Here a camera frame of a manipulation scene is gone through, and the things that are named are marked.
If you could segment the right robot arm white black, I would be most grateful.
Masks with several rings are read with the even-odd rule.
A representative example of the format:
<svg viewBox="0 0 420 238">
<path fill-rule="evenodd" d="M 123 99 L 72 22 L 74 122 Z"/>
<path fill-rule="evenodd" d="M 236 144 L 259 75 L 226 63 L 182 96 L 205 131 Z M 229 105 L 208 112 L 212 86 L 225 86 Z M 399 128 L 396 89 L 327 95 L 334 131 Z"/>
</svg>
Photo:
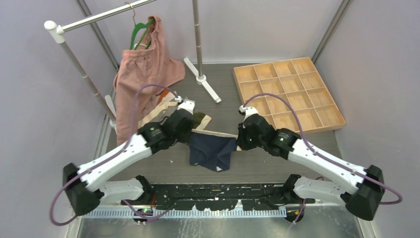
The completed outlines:
<svg viewBox="0 0 420 238">
<path fill-rule="evenodd" d="M 301 164 L 328 181 L 315 181 L 290 175 L 283 189 L 287 202 L 318 199 L 345 206 L 354 216 L 372 221 L 384 196 L 382 170 L 374 165 L 364 168 L 347 163 L 316 146 L 305 143 L 302 136 L 287 129 L 275 129 L 266 119 L 253 114 L 238 124 L 237 145 L 242 150 L 262 148 L 274 157 Z"/>
</svg>

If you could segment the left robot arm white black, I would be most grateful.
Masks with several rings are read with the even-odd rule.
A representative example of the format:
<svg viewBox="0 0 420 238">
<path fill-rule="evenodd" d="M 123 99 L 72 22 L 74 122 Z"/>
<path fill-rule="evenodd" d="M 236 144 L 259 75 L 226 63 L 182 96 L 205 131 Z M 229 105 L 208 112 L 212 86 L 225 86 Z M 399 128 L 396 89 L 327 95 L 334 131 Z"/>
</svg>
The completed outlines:
<svg viewBox="0 0 420 238">
<path fill-rule="evenodd" d="M 65 194 L 77 216 L 86 215 L 106 201 L 129 199 L 141 205 L 152 199 L 152 191 L 139 179 L 111 182 L 109 179 L 161 150 L 186 143 L 194 124 L 193 110 L 178 107 L 161 122 L 148 122 L 111 152 L 87 164 L 69 163 L 62 170 Z"/>
</svg>

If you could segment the navy underwear cream waistband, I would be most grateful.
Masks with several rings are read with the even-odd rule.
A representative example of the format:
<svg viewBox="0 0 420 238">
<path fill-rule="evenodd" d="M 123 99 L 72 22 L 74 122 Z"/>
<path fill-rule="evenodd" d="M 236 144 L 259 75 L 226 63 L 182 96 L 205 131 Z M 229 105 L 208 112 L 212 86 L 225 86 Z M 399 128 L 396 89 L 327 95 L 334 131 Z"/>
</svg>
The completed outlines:
<svg viewBox="0 0 420 238">
<path fill-rule="evenodd" d="M 201 166 L 214 172 L 230 169 L 231 155 L 241 150 L 233 134 L 196 130 L 187 143 L 190 151 L 189 164 Z"/>
</svg>

